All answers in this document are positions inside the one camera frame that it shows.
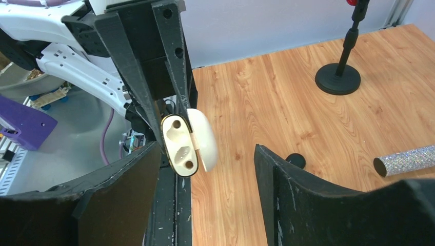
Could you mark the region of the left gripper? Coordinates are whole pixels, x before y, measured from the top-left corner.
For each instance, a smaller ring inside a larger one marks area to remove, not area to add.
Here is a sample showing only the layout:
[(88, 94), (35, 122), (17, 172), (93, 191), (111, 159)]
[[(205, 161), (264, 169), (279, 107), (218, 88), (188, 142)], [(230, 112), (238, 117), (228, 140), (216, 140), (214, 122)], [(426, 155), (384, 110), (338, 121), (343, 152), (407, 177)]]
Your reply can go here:
[(106, 3), (97, 14), (90, 3), (83, 14), (62, 17), (89, 55), (109, 57), (139, 104), (137, 113), (165, 153), (157, 100), (175, 95), (179, 111), (197, 107), (198, 92), (181, 24), (184, 1)]

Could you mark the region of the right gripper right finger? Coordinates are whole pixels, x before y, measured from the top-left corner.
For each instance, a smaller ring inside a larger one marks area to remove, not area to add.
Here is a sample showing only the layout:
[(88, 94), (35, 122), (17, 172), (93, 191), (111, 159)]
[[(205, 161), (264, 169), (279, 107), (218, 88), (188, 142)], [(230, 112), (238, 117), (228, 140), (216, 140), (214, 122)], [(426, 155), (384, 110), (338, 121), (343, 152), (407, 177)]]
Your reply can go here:
[(434, 245), (434, 180), (361, 192), (321, 179), (263, 145), (255, 174), (268, 245)]

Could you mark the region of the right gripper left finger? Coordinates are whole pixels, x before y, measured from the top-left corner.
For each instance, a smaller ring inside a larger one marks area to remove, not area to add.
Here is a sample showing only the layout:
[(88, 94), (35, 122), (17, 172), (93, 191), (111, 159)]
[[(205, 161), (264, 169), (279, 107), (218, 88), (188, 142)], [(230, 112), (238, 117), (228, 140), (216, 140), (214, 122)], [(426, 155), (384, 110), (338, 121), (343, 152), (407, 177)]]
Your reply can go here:
[(161, 148), (152, 142), (82, 177), (1, 197), (1, 245), (142, 245)]

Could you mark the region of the black earbud charging case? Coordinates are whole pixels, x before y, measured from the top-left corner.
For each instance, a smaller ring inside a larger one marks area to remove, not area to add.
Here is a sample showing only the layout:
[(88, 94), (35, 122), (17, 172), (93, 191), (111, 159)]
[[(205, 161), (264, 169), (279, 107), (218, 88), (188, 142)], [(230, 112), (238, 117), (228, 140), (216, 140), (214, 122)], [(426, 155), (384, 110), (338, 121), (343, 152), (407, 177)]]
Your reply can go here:
[(304, 169), (306, 166), (306, 159), (303, 155), (299, 153), (292, 153), (288, 155), (285, 159), (290, 164), (293, 164), (294, 166)]

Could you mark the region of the white earbud case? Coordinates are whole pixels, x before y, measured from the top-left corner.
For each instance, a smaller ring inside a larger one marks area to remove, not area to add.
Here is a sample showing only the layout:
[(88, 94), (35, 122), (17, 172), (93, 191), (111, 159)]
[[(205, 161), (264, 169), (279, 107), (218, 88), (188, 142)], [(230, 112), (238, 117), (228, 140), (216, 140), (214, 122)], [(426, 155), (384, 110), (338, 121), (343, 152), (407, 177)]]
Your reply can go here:
[(165, 151), (174, 172), (181, 177), (194, 175), (199, 165), (206, 172), (213, 170), (219, 151), (211, 124), (197, 109), (187, 109), (187, 119), (177, 114), (161, 122)]

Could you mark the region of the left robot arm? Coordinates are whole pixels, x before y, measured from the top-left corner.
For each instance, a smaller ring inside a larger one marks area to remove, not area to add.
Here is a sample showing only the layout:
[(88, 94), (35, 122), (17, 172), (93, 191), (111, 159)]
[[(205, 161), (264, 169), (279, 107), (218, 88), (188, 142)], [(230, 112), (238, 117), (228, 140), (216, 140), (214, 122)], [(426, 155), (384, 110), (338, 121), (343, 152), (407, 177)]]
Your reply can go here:
[(132, 115), (164, 146), (159, 101), (197, 107), (183, 1), (1, 1), (1, 52)]

